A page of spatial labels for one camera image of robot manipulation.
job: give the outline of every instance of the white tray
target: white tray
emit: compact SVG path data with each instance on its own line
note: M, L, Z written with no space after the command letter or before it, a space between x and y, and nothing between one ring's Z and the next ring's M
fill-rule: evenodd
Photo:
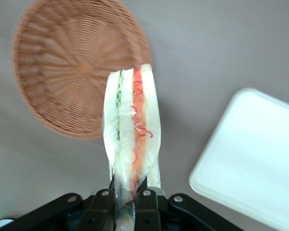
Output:
M193 169L193 190L289 231L289 104L240 90Z

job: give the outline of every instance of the round wicker basket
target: round wicker basket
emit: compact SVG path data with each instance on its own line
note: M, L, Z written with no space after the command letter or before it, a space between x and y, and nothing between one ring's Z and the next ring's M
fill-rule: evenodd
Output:
M151 63L135 17L117 0L39 0L13 43L19 91L46 126L77 139L102 137L112 71Z

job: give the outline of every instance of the plastic wrap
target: plastic wrap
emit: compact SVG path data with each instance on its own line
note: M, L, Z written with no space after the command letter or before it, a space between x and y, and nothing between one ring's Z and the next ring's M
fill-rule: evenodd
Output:
M134 199L146 176L148 185L160 186L160 135L151 66L111 73L104 101L104 142L115 175L118 231L134 229Z

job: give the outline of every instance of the metal screw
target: metal screw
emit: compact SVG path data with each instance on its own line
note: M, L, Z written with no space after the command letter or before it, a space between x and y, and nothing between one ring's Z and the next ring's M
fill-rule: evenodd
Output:
M151 192L149 190L144 190L143 194L144 196L149 196L151 195Z
M175 202L182 202L183 201L183 198L180 196L175 196L173 199Z
M108 191L103 191L102 192L102 196L108 196L109 195L109 192Z
M71 196L70 198L68 198L67 202L74 202L77 200L77 196Z

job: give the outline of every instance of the gray surface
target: gray surface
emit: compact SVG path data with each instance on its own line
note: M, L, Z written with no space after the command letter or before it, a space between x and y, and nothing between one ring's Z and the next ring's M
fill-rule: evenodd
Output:
M108 184L103 141L44 127L18 96L11 38L31 0L0 0L0 219ZM146 31L162 123L166 195L186 193L247 231L272 230L207 200L188 176L231 96L254 87L289 103L289 1L123 0Z

